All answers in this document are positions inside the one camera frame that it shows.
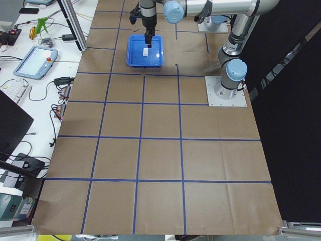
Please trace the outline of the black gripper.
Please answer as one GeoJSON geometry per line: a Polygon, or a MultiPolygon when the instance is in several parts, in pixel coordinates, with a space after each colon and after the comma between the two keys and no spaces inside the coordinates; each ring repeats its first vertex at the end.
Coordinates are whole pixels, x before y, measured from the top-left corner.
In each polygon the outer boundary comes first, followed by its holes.
{"type": "Polygon", "coordinates": [[[144,35],[145,44],[148,48],[151,48],[152,35],[155,35],[155,27],[157,25],[157,15],[151,17],[142,17],[142,24],[146,28],[146,34],[144,35]]]}

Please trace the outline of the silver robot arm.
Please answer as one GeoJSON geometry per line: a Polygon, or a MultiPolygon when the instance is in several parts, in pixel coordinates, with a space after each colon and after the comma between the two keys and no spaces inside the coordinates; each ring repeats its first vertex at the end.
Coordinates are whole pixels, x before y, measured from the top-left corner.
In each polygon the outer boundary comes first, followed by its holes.
{"type": "Polygon", "coordinates": [[[165,19],[171,24],[193,17],[199,32],[229,32],[227,42],[218,51],[222,77],[214,87],[215,94],[224,100],[237,95],[247,74],[247,65],[239,56],[255,18],[277,4],[278,1],[266,0],[162,1],[165,19]]]}
{"type": "Polygon", "coordinates": [[[144,39],[148,48],[152,47],[152,38],[155,36],[155,27],[157,25],[156,1],[140,0],[140,14],[142,24],[146,28],[144,39]]]}

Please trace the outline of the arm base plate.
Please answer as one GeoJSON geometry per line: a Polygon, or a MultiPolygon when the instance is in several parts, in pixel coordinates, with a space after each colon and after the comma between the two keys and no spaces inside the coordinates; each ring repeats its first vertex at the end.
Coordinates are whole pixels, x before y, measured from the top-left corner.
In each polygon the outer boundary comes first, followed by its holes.
{"type": "Polygon", "coordinates": [[[226,23],[215,24],[213,22],[203,22],[198,24],[199,33],[216,33],[216,34],[227,34],[229,32],[226,23]]]}
{"type": "Polygon", "coordinates": [[[247,107],[245,89],[240,82],[238,87],[229,90],[221,84],[221,76],[205,76],[209,107],[247,107]]]}

